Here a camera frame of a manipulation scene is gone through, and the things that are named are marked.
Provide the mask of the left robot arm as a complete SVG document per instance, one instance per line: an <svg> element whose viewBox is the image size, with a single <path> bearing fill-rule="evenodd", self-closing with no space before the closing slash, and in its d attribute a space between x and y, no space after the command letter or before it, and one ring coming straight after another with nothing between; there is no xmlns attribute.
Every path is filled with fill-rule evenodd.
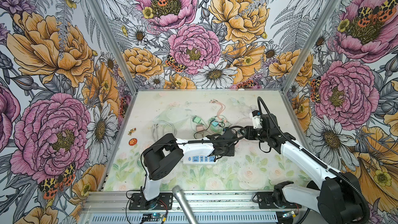
<svg viewBox="0 0 398 224"><path fill-rule="evenodd" d="M168 176L179 164L214 165L218 159L233 157L235 145L246 136L244 127L232 126L223 134L213 134L198 140L178 139L168 133L145 149L141 163L145 170L145 183L142 194L146 201L160 195L161 180Z"/></svg>

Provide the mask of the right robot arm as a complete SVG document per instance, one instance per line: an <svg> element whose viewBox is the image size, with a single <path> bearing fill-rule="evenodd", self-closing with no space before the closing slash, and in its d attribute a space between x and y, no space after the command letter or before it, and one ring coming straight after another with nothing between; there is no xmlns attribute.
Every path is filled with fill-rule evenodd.
<svg viewBox="0 0 398 224"><path fill-rule="evenodd" d="M273 114L250 113L252 125L246 127L245 138L266 143L310 176L315 188L284 181L274 186L272 201L277 207L296 203L319 213L329 224L367 224L370 209L358 179L314 156L295 142L291 134L281 132Z"/></svg>

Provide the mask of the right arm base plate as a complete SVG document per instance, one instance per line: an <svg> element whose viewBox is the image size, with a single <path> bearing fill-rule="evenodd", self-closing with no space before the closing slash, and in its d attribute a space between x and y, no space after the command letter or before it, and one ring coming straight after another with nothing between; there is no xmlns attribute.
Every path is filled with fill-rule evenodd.
<svg viewBox="0 0 398 224"><path fill-rule="evenodd" d="M271 191L257 192L253 202L258 204L259 209L301 209L302 206L288 202L280 193Z"/></svg>

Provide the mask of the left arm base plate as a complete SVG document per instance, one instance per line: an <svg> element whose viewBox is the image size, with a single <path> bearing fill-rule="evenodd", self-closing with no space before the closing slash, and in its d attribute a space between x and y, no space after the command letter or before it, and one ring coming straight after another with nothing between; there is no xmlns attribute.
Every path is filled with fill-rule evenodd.
<svg viewBox="0 0 398 224"><path fill-rule="evenodd" d="M128 210L171 210L173 205L173 194L161 192L158 197L146 200L143 193L135 193L130 197Z"/></svg>

